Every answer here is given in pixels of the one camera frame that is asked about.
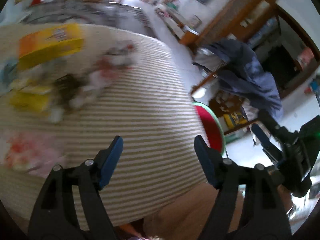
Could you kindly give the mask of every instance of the striped bedsheet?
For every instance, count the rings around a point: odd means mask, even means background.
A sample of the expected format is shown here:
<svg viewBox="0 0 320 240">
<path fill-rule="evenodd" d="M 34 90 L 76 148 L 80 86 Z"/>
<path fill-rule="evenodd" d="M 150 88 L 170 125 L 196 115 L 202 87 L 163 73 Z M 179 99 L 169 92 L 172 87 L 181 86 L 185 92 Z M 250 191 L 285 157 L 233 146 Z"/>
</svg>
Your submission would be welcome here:
<svg viewBox="0 0 320 240">
<path fill-rule="evenodd" d="M 11 25 L 0 28 L 0 60 L 16 57 L 22 36 L 53 24 Z M 0 98 L 1 129 L 54 133 L 64 143 L 67 166 L 79 165 L 109 146 L 115 135 L 124 151 L 110 184 L 100 196 L 114 226 L 145 217 L 186 193 L 205 176 L 193 148 L 204 136 L 200 120 L 186 93 L 170 49 L 157 39 L 105 26 L 82 25 L 85 48 L 68 58 L 55 73 L 81 74 L 115 40 L 132 40 L 139 63 L 125 73 L 93 104 L 65 116 L 57 124 L 32 113 L 19 112 Z M 0 167 L 0 199 L 29 219 L 44 179 Z M 75 190 L 78 220 L 86 229 L 80 197 Z"/>
</svg>

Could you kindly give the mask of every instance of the blue jacket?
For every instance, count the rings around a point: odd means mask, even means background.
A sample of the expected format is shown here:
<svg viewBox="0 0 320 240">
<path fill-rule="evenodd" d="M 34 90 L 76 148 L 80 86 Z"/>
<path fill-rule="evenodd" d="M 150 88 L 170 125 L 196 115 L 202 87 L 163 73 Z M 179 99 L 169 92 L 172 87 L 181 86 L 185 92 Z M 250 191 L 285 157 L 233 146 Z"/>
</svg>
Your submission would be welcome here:
<svg viewBox="0 0 320 240">
<path fill-rule="evenodd" d="M 277 121 L 282 118 L 276 82 L 247 44 L 223 38 L 205 48 L 228 63 L 217 72 L 221 90 L 249 99 L 251 106 L 267 110 Z"/>
</svg>

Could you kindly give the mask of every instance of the blue gripper pad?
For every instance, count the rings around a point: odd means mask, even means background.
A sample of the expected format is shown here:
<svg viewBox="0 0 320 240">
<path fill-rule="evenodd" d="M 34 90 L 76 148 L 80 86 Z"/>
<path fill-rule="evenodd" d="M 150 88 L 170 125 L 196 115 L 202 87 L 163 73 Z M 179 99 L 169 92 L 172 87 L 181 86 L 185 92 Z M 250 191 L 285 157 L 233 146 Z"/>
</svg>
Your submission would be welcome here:
<svg viewBox="0 0 320 240">
<path fill-rule="evenodd" d="M 109 184 L 112 174 L 115 171 L 117 163 L 120 159 L 121 153 L 123 151 L 122 137 L 116 137 L 107 151 L 110 151 L 109 156 L 107 157 L 101 168 L 101 179 L 99 181 L 99 186 L 101 189 Z"/>
<path fill-rule="evenodd" d="M 208 183 L 218 187 L 220 180 L 217 167 L 222 161 L 221 155 L 218 151 L 209 148 L 201 135 L 195 137 L 194 147 Z"/>
<path fill-rule="evenodd" d="M 256 123 L 252 125 L 251 130 L 263 145 L 268 145 L 269 143 L 271 143 L 268 136 Z"/>
</svg>

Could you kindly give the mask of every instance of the yellow box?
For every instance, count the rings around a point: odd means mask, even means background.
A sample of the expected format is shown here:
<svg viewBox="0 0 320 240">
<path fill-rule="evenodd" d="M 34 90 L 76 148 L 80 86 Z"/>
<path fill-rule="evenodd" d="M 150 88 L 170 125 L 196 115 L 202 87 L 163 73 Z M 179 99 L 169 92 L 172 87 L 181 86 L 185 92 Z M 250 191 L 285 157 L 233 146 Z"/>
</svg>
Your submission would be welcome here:
<svg viewBox="0 0 320 240">
<path fill-rule="evenodd" d="M 35 95 L 14 91 L 9 103 L 20 110 L 43 113 L 49 109 L 51 97 L 49 94 Z"/>
<path fill-rule="evenodd" d="M 20 39 L 18 69 L 24 70 L 40 63 L 79 52 L 84 44 L 80 26 L 60 25 L 31 33 Z"/>
</svg>

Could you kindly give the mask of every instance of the cardboard box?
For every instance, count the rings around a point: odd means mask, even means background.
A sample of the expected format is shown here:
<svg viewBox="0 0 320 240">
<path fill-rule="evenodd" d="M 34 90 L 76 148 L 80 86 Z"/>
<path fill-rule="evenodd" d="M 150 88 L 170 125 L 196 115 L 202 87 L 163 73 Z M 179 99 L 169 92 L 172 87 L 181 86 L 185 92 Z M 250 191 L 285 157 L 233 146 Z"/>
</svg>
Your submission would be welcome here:
<svg viewBox="0 0 320 240">
<path fill-rule="evenodd" d="M 20 39 L 18 69 L 28 69 L 54 58 L 79 52 L 83 44 L 84 38 L 76 23 L 31 33 Z"/>
</svg>

